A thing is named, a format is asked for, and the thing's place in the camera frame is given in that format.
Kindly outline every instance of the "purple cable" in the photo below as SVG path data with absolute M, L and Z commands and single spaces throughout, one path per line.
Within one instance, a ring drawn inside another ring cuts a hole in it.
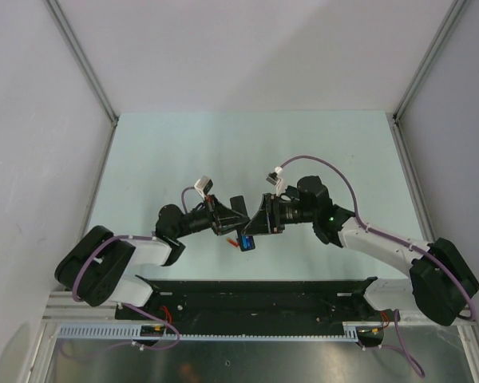
M 141 236 L 141 235 L 115 235 L 111 238 L 108 238 L 107 240 L 105 240 L 101 245 L 99 245 L 96 250 L 94 250 L 92 252 L 92 254 L 85 260 L 83 266 L 81 267 L 80 271 L 78 271 L 78 274 L 77 274 L 77 277 L 74 279 L 74 284 L 73 284 L 73 289 L 71 291 L 71 294 L 73 296 L 73 300 L 76 301 L 76 302 L 82 302 L 83 299 L 80 299 L 80 297 L 78 297 L 78 294 L 77 294 L 77 291 L 78 291 L 78 287 L 80 286 L 80 282 L 81 282 L 81 279 L 83 278 L 83 275 L 85 274 L 85 272 L 87 271 L 87 269 L 89 268 L 90 264 L 92 263 L 92 261 L 110 244 L 110 243 L 113 243 L 119 239 L 139 239 L 139 240 L 152 240 L 152 237 L 146 237 L 146 236 Z M 133 310 L 133 311 L 136 311 L 137 313 L 141 314 L 141 315 L 144 315 L 146 318 L 149 318 L 149 319 L 152 319 L 153 321 L 158 321 L 158 322 L 161 322 L 165 325 L 165 327 L 168 327 L 170 330 L 172 330 L 174 332 L 174 334 L 176 335 L 176 340 L 169 344 L 169 345 L 165 345 L 163 347 L 152 347 L 152 346 L 148 346 L 148 345 L 140 345 L 140 347 L 144 347 L 144 349 L 171 349 L 172 347 L 174 347 L 175 345 L 177 345 L 179 342 L 180 342 L 180 339 L 181 339 L 181 334 L 180 332 L 177 330 L 176 327 L 174 327 L 172 324 L 164 321 L 163 319 L 160 319 L 158 317 L 155 317 L 154 315 L 151 315 L 149 313 L 146 313 L 145 311 L 143 311 L 142 309 L 138 308 L 138 307 L 135 307 L 133 305 L 130 305 L 128 303 L 125 303 L 123 306 L 125 307 L 128 307 L 130 310 Z M 89 355 L 86 355 L 84 357 L 82 357 L 83 359 L 86 359 L 88 357 L 95 357 L 99 354 L 101 354 L 102 352 L 105 352 L 105 351 L 108 351 L 109 349 L 114 349 L 116 347 L 120 347 L 120 346 L 123 346 L 123 345 L 131 345 L 132 343 L 131 342 L 120 342 L 120 343 L 116 343 L 114 345 L 110 345 L 106 348 L 104 348 L 103 350 L 100 350 L 98 351 L 97 353 L 92 353 Z
M 114 343 L 113 345 L 109 345 L 108 347 L 105 347 L 104 349 L 99 349 L 98 351 L 95 351 L 93 353 L 87 353 L 85 355 L 69 355 L 64 351 L 64 344 L 62 343 L 61 345 L 58 346 L 58 352 L 65 358 L 71 359 L 74 361 L 85 361 L 88 359 L 94 359 L 95 357 L 99 357 L 101 354 L 106 353 L 107 351 L 110 351 L 111 349 L 116 349 L 117 347 L 122 347 L 123 345 L 132 345 L 132 342 L 119 342 L 119 343 Z
M 83 278 L 83 274 L 87 271 L 89 268 L 90 264 L 93 262 L 93 260 L 101 253 L 105 247 L 107 247 L 110 243 L 115 242 L 119 239 L 126 239 L 128 238 L 129 235 L 116 235 L 115 237 L 108 238 L 106 241 L 104 241 L 101 245 L 99 245 L 96 250 L 93 251 L 93 253 L 90 255 L 90 257 L 87 258 L 83 266 L 81 267 L 80 271 L 78 271 L 77 277 L 74 279 L 74 284 L 73 284 L 73 289 L 71 291 L 71 295 L 73 296 L 73 300 L 75 302 L 82 302 L 83 299 L 80 299 L 78 297 L 78 287 L 80 286 L 81 279 Z
M 398 319 L 399 319 L 399 310 L 395 310 L 394 325 L 396 328 L 396 334 L 398 335 L 399 343 L 401 343 L 401 348 L 396 347 L 395 345 L 380 345 L 380 346 L 374 346 L 374 347 L 365 347 L 360 341 L 358 341 L 358 344 L 362 347 L 362 349 L 369 349 L 369 350 L 391 349 L 392 351 L 395 351 L 396 353 L 400 353 L 410 363 L 412 369 L 415 371 L 418 377 L 420 377 L 421 379 L 424 379 L 426 377 L 426 373 L 424 372 L 424 369 L 419 364 L 419 362 L 410 355 L 410 352 L 406 348 L 406 343 L 403 340 L 400 329 L 399 329 Z
M 410 249 L 410 251 L 415 250 L 417 253 L 419 253 L 421 255 L 424 255 L 427 259 L 429 259 L 431 262 L 433 262 L 435 265 L 437 265 L 445 273 L 445 275 L 447 275 L 447 277 L 449 277 L 449 279 L 452 281 L 452 283 L 455 285 L 455 287 L 460 291 L 461 295 L 463 296 L 463 298 L 465 299 L 465 301 L 469 305 L 470 317 L 468 318 L 468 320 L 470 320 L 470 321 L 476 321 L 477 320 L 477 310 L 476 310 L 475 305 L 473 304 L 473 301 L 470 298 L 469 294 L 466 292 L 465 288 L 457 280 L 457 278 L 454 276 L 454 274 L 451 273 L 450 270 L 442 262 L 440 262 L 438 259 L 433 257 L 426 250 L 421 249 L 420 247 L 412 247 L 412 244 L 410 242 L 407 242 L 404 239 L 400 239 L 398 237 L 395 237 L 393 235 L 385 233 L 384 231 L 380 231 L 380 230 L 374 229 L 372 227 L 368 227 L 362 221 L 362 219 L 360 218 L 360 214 L 358 213 L 358 201 L 357 201 L 357 196 L 354 193 L 353 187 L 351 186 L 350 181 L 348 181 L 346 176 L 340 170 L 338 170 L 334 165 L 332 165 L 331 163 L 329 163 L 325 160 L 322 160 L 318 157 L 303 155 L 303 156 L 295 156 L 295 157 L 290 158 L 289 160 L 284 162 L 282 165 L 280 165 L 280 167 L 285 168 L 291 162 L 296 161 L 296 160 L 300 160 L 300 159 L 303 159 L 303 158 L 308 159 L 308 160 L 317 161 L 317 162 L 319 162 L 323 165 L 326 165 L 327 167 L 332 169 L 334 172 L 336 172 L 339 177 L 342 178 L 342 180 L 344 181 L 344 183 L 346 184 L 346 186 L 350 190 L 351 198 L 353 199 L 353 209 L 354 209 L 354 213 L 355 213 L 355 219 L 357 220 L 358 225 L 360 225 L 360 227 L 362 229 L 364 229 L 365 231 L 370 231 L 371 233 L 379 235 L 380 237 L 383 237 L 383 238 L 388 239 L 390 241 L 396 242 L 400 245 L 403 245 L 404 247 L 408 247 Z
M 188 209 L 186 208 L 186 203 L 184 202 L 184 194 L 188 191 L 188 190 L 193 190 L 195 189 L 193 186 L 188 186 L 187 188 L 184 188 L 183 191 L 181 192 L 181 204 L 183 205 L 183 210 L 184 210 L 184 213 L 188 213 Z

